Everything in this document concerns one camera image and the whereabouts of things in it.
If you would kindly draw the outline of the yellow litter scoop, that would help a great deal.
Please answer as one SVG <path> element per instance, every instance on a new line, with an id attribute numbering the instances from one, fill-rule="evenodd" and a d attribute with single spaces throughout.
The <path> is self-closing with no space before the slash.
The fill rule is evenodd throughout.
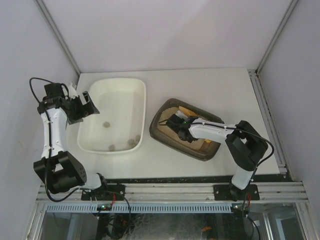
<path id="1" fill-rule="evenodd" d="M 206 127 L 206 122 L 204 119 L 199 118 L 195 112 L 179 106 L 179 111 L 176 113 L 177 116 L 184 119 L 184 123 L 180 126 L 177 126 L 177 134 L 179 127 L 187 127 L 189 128 L 189 131 L 191 135 L 196 138 L 196 141 L 198 139 L 203 139 L 206 143 L 210 143 L 212 139 L 206 138 L 210 137 L 210 132 L 208 131 L 208 128 Z"/>

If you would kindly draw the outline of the dark brown litter box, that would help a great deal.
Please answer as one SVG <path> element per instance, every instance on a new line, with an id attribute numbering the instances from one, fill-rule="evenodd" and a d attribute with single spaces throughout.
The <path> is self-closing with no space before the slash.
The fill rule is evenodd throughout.
<path id="1" fill-rule="evenodd" d="M 204 120 L 220 124 L 223 123 L 223 120 L 220 117 L 210 112 L 197 108 L 179 99 L 170 98 L 155 114 L 149 127 L 150 136 L 165 146 L 197 160 L 206 162 L 212 159 L 220 148 L 220 143 L 214 141 L 208 142 L 204 139 L 198 139 L 192 143 L 182 141 L 172 129 L 164 125 L 166 120 L 179 110 L 179 107 L 184 107 L 194 112 L 198 117 Z"/>

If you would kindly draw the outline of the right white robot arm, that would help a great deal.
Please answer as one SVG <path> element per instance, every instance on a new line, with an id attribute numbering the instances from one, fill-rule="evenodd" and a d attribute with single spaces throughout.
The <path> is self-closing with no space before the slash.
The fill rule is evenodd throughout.
<path id="1" fill-rule="evenodd" d="M 231 186 L 240 191 L 247 188 L 258 163 L 268 150 L 267 139 L 261 137 L 247 121 L 223 124 L 189 117 L 176 127 L 178 137 L 187 142 L 198 139 L 225 143 L 237 167 Z"/>

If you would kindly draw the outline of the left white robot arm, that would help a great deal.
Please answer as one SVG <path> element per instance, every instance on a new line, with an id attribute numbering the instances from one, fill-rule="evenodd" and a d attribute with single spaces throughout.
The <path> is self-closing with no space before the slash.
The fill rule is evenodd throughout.
<path id="1" fill-rule="evenodd" d="M 80 123 L 84 118 L 99 114 L 89 93 L 66 98 L 64 95 L 47 96 L 40 102 L 44 126 L 44 147 L 33 169 L 52 194 L 66 193 L 71 189 L 96 190 L 101 187 L 99 173 L 87 173 L 85 167 L 70 152 L 67 140 L 67 125 Z"/>

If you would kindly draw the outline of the white plastic tray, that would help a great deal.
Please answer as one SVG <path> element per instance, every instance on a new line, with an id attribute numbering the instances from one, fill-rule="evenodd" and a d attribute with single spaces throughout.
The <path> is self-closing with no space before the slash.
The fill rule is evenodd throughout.
<path id="1" fill-rule="evenodd" d="M 136 78 L 101 79 L 88 91 L 100 114 L 92 114 L 80 123 L 77 144 L 93 154 L 120 154 L 136 150 L 142 141 L 146 114 L 146 85 Z"/>

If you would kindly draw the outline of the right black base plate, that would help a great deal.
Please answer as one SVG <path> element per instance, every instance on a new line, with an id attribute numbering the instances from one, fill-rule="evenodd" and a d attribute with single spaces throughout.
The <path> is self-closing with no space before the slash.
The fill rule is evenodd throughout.
<path id="1" fill-rule="evenodd" d="M 245 189 L 240 190 L 231 184 L 215 184 L 213 185 L 214 199 L 216 201 L 243 201 L 245 197 L 251 200 L 260 200 L 258 186 L 249 184 Z"/>

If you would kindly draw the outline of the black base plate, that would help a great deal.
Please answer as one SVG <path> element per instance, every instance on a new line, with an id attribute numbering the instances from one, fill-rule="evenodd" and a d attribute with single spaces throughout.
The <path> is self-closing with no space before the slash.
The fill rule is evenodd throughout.
<path id="1" fill-rule="evenodd" d="M 231 184 L 215 184 L 213 185 L 214 199 L 216 201 L 243 201 L 245 197 L 251 200 L 260 200 L 258 186 L 249 184 L 245 189 L 240 190 Z"/>
<path id="2" fill-rule="evenodd" d="M 94 190 L 83 190 L 81 194 L 82 201 L 123 201 L 126 192 L 126 186 L 123 184 L 108 184 Z"/>

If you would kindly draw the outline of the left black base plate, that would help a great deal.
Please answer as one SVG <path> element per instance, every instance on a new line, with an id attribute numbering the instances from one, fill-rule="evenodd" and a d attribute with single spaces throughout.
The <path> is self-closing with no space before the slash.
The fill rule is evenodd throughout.
<path id="1" fill-rule="evenodd" d="M 126 186 L 123 184 L 108 184 L 94 190 L 83 190 L 81 194 L 82 201 L 123 201 L 126 192 Z"/>

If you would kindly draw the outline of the left aluminium frame post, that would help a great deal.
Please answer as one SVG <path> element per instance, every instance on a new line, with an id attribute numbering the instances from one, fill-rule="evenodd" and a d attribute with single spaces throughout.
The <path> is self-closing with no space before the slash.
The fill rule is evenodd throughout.
<path id="1" fill-rule="evenodd" d="M 52 14 L 50 13 L 50 10 L 47 7 L 45 1 L 44 0 L 34 0 L 34 3 L 37 6 L 39 12 L 41 13 L 44 21 L 48 25 L 50 31 L 52 32 L 54 38 L 56 39 L 58 45 L 60 46 L 62 52 L 66 56 L 71 67 L 73 68 L 74 72 L 79 77 L 81 74 L 81 70 L 80 70 L 68 44 L 66 43 L 61 31 L 59 30 Z"/>

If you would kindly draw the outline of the aluminium frame post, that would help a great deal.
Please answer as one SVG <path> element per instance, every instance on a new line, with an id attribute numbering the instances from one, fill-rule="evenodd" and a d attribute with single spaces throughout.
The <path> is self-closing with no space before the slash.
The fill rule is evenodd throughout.
<path id="1" fill-rule="evenodd" d="M 287 23 L 289 22 L 293 12 L 295 11 L 297 5 L 300 3 L 299 0 L 291 0 L 289 2 L 289 5 L 287 7 L 287 9 L 285 10 L 266 50 L 264 51 L 264 54 L 262 56 L 262 58 L 260 59 L 258 66 L 255 70 L 256 74 L 260 74 L 260 72 L 262 71 L 263 67 L 265 66 L 271 52 L 273 51 L 276 43 L 278 42 L 278 40 L 280 39 Z"/>
<path id="2" fill-rule="evenodd" d="M 61 31 L 59 30 L 52 14 L 50 13 L 50 10 L 47 7 L 45 1 L 44 0 L 34 0 L 34 3 L 37 6 L 39 12 L 41 13 L 44 21 L 48 25 L 50 31 L 52 32 L 54 38 L 56 39 L 58 45 L 60 46 L 62 52 L 66 56 L 71 67 L 73 68 L 74 72 L 79 77 L 81 74 L 81 70 L 80 70 L 68 44 L 66 43 Z"/>

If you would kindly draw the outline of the right aluminium side rail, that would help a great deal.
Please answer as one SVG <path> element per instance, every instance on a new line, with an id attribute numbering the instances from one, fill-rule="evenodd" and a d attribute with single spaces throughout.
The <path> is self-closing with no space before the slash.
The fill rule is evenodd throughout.
<path id="1" fill-rule="evenodd" d="M 282 175 L 286 175 L 292 180 L 293 176 L 290 166 L 288 165 L 288 159 L 277 132 L 274 116 L 272 114 L 269 100 L 264 91 L 262 82 L 254 69 L 248 69 L 247 72 L 258 102 L 258 106 L 260 108 L 260 112 L 262 114 L 268 137 L 275 149 L 274 155 L 279 167 L 279 171 Z"/>

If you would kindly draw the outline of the aluminium front rail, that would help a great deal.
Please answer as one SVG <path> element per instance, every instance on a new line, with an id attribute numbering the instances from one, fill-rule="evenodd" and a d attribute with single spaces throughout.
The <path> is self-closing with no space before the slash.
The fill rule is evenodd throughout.
<path id="1" fill-rule="evenodd" d="M 205 203 L 215 200 L 213 185 L 227 183 L 125 183 L 124 197 L 131 203 Z M 303 203 L 308 196 L 301 182 L 260 182 L 257 185 L 260 200 L 253 203 Z"/>

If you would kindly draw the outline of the right aluminium frame post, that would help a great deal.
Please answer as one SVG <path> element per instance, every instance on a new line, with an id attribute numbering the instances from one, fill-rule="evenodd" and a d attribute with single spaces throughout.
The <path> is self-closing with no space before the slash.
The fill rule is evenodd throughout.
<path id="1" fill-rule="evenodd" d="M 256 74 L 260 74 L 260 72 L 262 71 L 263 67 L 265 66 L 271 52 L 273 51 L 276 43 L 278 42 L 278 40 L 280 39 L 287 23 L 289 22 L 293 12 L 295 11 L 297 5 L 300 3 L 299 0 L 291 0 L 289 2 L 289 5 L 287 7 L 287 9 L 285 10 L 266 50 L 264 51 L 264 54 L 262 56 L 262 58 L 260 59 L 258 66 L 255 70 Z"/>

